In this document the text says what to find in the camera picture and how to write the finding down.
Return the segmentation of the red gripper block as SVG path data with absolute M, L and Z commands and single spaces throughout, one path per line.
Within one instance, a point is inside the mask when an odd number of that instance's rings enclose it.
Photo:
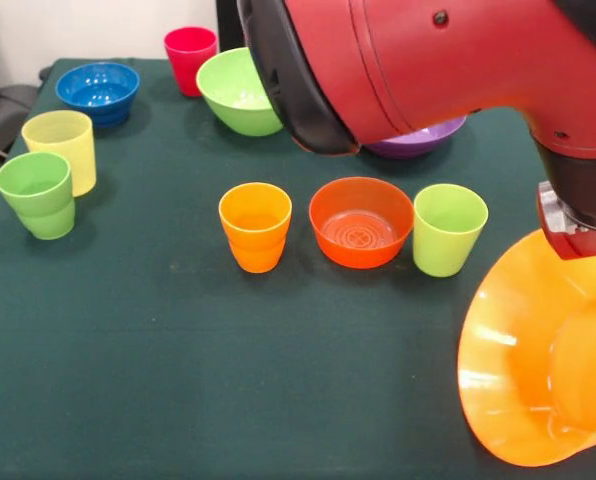
M 549 245 L 563 260 L 596 256 L 596 230 L 577 230 L 570 234 L 554 232 L 544 227 L 543 233 Z

